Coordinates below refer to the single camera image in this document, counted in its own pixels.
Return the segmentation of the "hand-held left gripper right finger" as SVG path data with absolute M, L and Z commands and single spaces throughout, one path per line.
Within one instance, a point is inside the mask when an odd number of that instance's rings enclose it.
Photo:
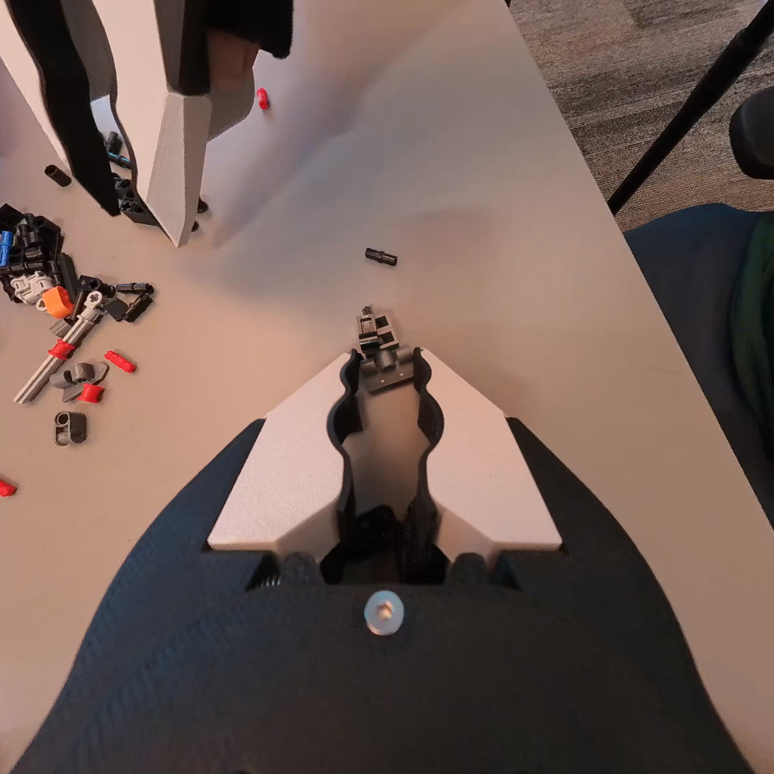
M 416 518 L 450 562 L 556 552 L 563 540 L 505 413 L 425 348 L 414 352 L 420 462 Z

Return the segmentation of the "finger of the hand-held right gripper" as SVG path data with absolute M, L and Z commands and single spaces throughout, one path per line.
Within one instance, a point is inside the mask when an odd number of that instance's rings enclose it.
M 1 27 L 2 62 L 64 172 L 117 217 L 113 172 L 92 111 L 115 82 L 95 2 L 2 1 Z
M 111 49 L 134 188 L 169 240 L 185 246 L 198 212 L 211 100 L 169 86 L 154 2 L 130 2 L 127 25 L 134 40 L 124 51 L 135 54 L 135 63 L 124 64 L 117 43 Z

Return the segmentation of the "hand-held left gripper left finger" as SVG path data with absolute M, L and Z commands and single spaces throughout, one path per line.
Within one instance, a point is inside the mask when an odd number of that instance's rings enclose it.
M 210 535 L 213 550 L 308 553 L 320 562 L 352 531 L 352 462 L 363 430 L 362 356 L 351 350 L 271 410 Z

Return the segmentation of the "grey lego block assembly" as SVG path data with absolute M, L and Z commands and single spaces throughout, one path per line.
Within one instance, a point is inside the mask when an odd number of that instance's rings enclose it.
M 367 391 L 378 394 L 413 380 L 411 347 L 388 347 L 375 351 L 361 362 L 361 380 Z

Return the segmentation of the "cluster of black lego beams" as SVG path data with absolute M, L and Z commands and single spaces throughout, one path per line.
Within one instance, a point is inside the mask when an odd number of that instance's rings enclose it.
M 116 131 L 110 131 L 103 140 L 110 163 L 121 169 L 130 170 L 131 161 L 123 152 L 124 142 L 121 135 Z M 44 174 L 61 187 L 67 187 L 72 183 L 70 175 L 55 164 L 46 166 Z M 136 194 L 131 180 L 116 172 L 113 172 L 112 176 L 121 213 L 138 225 L 161 228 L 159 221 Z

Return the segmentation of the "pile of black lego pieces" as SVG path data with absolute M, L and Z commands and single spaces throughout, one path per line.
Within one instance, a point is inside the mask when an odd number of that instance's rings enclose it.
M 26 306 L 65 326 L 76 322 L 93 291 L 105 296 L 107 314 L 118 322 L 136 322 L 154 304 L 150 283 L 113 283 L 100 276 L 80 273 L 73 258 L 63 251 L 63 231 L 42 215 L 23 213 L 10 204 L 1 208 L 1 231 L 14 234 L 10 263 L 1 268 L 2 295 L 11 304 Z M 38 303 L 43 291 L 63 286 L 74 304 L 71 316 L 56 320 Z

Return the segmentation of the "long grey lego axle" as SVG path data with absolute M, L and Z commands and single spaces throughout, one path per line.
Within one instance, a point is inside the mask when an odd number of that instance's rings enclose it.
M 34 401 L 44 390 L 53 375 L 62 369 L 65 361 L 73 355 L 92 330 L 103 320 L 107 314 L 104 301 L 105 296 L 101 292 L 93 291 L 88 294 L 75 324 L 63 338 L 57 339 L 48 351 L 47 358 L 14 397 L 15 404 L 24 405 Z

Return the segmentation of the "person's right hand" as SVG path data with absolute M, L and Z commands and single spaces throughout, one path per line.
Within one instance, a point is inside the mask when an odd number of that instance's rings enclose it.
M 260 47 L 219 29 L 208 29 L 208 67 L 212 88 L 233 92 L 252 74 Z

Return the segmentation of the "cluster of dark grey connectors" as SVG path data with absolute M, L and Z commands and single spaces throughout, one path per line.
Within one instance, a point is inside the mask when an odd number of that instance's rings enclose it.
M 78 362 L 70 368 L 63 369 L 53 376 L 50 384 L 62 392 L 62 402 L 74 404 L 81 392 L 81 385 L 86 382 L 102 384 L 108 372 L 107 362 Z M 74 410 L 64 410 L 56 414 L 54 419 L 54 442 L 59 447 L 71 446 L 87 440 L 88 422 L 86 414 Z

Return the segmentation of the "person's dark trousers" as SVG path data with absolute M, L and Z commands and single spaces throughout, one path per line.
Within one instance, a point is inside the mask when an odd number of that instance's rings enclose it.
M 772 522 L 772 435 L 741 388 L 730 346 L 734 288 L 764 214 L 705 204 L 628 230 L 624 239 Z

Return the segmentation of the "person's green shirt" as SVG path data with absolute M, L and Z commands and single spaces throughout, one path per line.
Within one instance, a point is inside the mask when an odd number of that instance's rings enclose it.
M 734 288 L 730 346 L 741 392 L 763 429 L 773 427 L 773 215 L 753 229 Z

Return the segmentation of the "black metal leg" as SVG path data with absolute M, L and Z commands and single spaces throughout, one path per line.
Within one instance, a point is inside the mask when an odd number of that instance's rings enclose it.
M 773 2 L 764 2 L 750 23 L 723 49 L 687 100 L 608 198 L 617 215 L 695 124 L 728 92 L 762 52 L 773 31 Z

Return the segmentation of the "black office chair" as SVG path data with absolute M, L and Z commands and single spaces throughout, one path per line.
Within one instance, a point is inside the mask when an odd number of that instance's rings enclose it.
M 773 87 L 752 94 L 734 112 L 730 146 L 739 169 L 752 179 L 773 179 Z

